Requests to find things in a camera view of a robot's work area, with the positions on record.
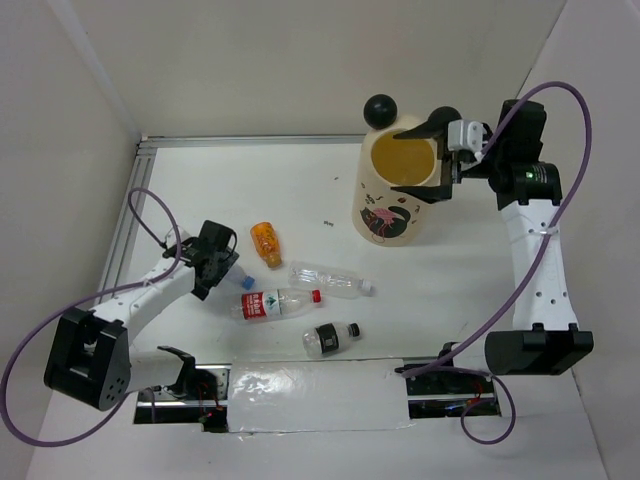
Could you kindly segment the blue label bottle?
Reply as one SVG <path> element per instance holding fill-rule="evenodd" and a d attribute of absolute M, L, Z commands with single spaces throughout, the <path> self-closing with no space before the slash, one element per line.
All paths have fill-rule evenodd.
<path fill-rule="evenodd" d="M 219 288 L 235 288 L 250 291 L 255 284 L 255 279 L 249 275 L 240 265 L 234 264 L 222 277 Z"/>

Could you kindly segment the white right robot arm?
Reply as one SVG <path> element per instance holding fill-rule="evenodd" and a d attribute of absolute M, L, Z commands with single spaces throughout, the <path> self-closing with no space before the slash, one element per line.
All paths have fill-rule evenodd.
<path fill-rule="evenodd" d="M 465 178 L 488 182 L 508 231 L 516 284 L 476 333 L 406 376 L 436 370 L 441 388 L 460 391 L 471 369 L 456 356 L 476 341 L 483 346 L 483 368 L 502 376 L 560 375 L 593 350 L 593 335 L 579 328 L 565 279 L 559 220 L 570 197 L 557 167 L 539 159 L 546 120 L 543 105 L 507 100 L 495 130 L 444 106 L 396 134 L 398 140 L 435 140 L 442 161 L 438 186 L 401 186 L 399 192 L 434 204 L 450 199 Z"/>

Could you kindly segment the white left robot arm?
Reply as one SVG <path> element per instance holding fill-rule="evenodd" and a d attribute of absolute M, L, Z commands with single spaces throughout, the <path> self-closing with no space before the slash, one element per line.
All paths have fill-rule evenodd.
<path fill-rule="evenodd" d="M 142 330 L 178 299 L 204 300 L 234 265 L 237 235 L 205 221 L 199 234 L 174 243 L 137 287 L 89 310 L 77 307 L 60 317 L 44 372 L 47 387 L 99 411 L 130 393 L 162 386 L 184 399 L 196 390 L 196 361 L 176 347 L 137 352 Z"/>

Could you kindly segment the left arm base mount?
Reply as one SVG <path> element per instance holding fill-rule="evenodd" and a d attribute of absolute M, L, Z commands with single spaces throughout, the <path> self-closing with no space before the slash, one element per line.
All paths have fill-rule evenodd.
<path fill-rule="evenodd" d="M 139 393 L 134 425 L 191 425 L 203 432 L 228 433 L 230 367 L 196 366 L 182 385 L 158 385 Z"/>

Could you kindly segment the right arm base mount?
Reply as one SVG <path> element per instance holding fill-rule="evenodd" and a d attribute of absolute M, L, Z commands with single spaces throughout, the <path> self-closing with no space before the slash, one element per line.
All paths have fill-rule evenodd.
<path fill-rule="evenodd" d="M 449 371 L 430 371 L 405 380 L 409 418 L 459 418 L 474 405 L 470 416 L 500 416 L 494 384 L 486 378 Z"/>

